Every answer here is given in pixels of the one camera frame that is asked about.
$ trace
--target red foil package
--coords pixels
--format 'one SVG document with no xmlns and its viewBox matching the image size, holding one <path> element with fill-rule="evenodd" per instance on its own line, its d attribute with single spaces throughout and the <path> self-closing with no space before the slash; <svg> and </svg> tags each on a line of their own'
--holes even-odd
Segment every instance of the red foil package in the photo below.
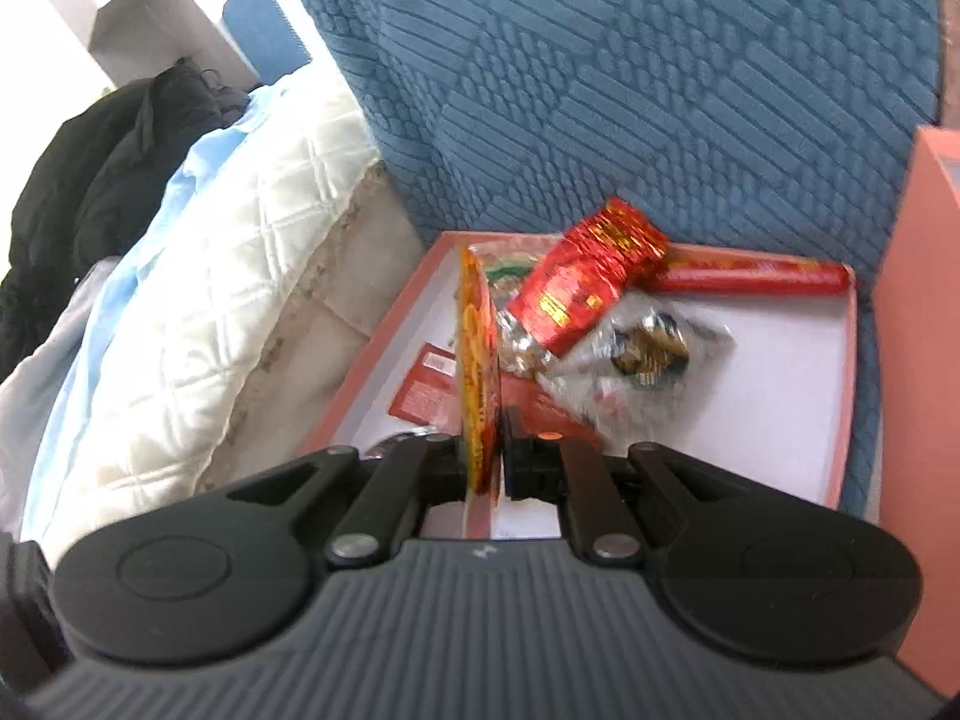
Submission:
<svg viewBox="0 0 960 720">
<path fill-rule="evenodd" d="M 612 197 L 563 234 L 506 310 L 543 350 L 563 357 L 630 282 L 659 269 L 666 244 L 640 211 Z"/>
<path fill-rule="evenodd" d="M 665 268 L 637 285 L 650 293 L 802 296 L 843 295 L 851 282 L 851 270 L 839 263 L 744 255 L 686 259 L 669 254 Z"/>
</svg>

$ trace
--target round black pad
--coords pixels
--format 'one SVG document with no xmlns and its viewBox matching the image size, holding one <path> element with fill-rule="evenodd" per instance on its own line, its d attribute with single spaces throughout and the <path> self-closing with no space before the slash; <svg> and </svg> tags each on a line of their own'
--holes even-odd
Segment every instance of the round black pad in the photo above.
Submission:
<svg viewBox="0 0 960 720">
<path fill-rule="evenodd" d="M 54 574 L 72 646 L 183 666 L 275 634 L 306 602 L 309 564 L 283 517 L 227 498 L 159 509 L 72 547 Z"/>
<path fill-rule="evenodd" d="M 774 665 L 893 651 L 920 600 L 899 541 L 788 496 L 697 507 L 661 572 L 672 613 L 696 634 Z"/>
</svg>

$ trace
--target clear plastic bag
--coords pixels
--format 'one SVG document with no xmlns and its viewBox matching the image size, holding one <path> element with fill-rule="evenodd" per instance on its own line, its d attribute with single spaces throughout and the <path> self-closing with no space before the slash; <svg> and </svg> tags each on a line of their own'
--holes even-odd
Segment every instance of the clear plastic bag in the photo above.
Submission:
<svg viewBox="0 0 960 720">
<path fill-rule="evenodd" d="M 699 386 L 710 359 L 733 343 L 726 328 L 630 292 L 562 360 L 536 379 L 609 445 L 656 440 Z"/>
<path fill-rule="evenodd" d="M 524 378 L 534 378 L 536 372 L 555 358 L 530 337 L 506 310 L 506 305 L 517 296 L 523 279 L 555 242 L 556 236 L 525 235 L 469 247 L 484 267 L 493 308 L 496 308 L 500 368 Z"/>
</svg>

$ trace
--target open box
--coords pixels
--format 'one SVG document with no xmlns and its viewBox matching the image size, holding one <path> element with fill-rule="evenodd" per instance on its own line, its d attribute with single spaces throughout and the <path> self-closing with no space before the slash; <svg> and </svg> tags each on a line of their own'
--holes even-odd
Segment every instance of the open box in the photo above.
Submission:
<svg viewBox="0 0 960 720">
<path fill-rule="evenodd" d="M 880 525 L 920 562 L 923 600 L 899 655 L 960 690 L 960 132 L 920 129 L 874 287 L 883 394 Z"/>
<path fill-rule="evenodd" d="M 458 247 L 502 235 L 440 236 L 358 355 L 323 422 L 302 447 L 304 452 L 332 443 L 355 445 L 362 451 L 410 429 L 387 409 L 424 343 L 452 346 Z M 718 251 L 678 249 L 697 257 Z M 712 389 L 685 404 L 664 442 L 835 508 L 850 441 L 856 379 L 853 286 L 846 295 L 833 298 L 671 295 L 669 299 L 695 316 L 726 325 L 736 345 L 717 367 Z"/>
</svg>

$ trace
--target chair backrest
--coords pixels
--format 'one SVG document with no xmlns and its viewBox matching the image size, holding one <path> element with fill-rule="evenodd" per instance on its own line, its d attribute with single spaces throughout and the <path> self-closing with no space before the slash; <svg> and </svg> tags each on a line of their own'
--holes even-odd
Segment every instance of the chair backrest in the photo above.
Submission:
<svg viewBox="0 0 960 720">
<path fill-rule="evenodd" d="M 426 238 L 557 230 L 616 193 L 676 241 L 869 285 L 938 112 L 939 0 L 303 1 Z M 865 316 L 853 512 L 880 403 Z"/>
</svg>

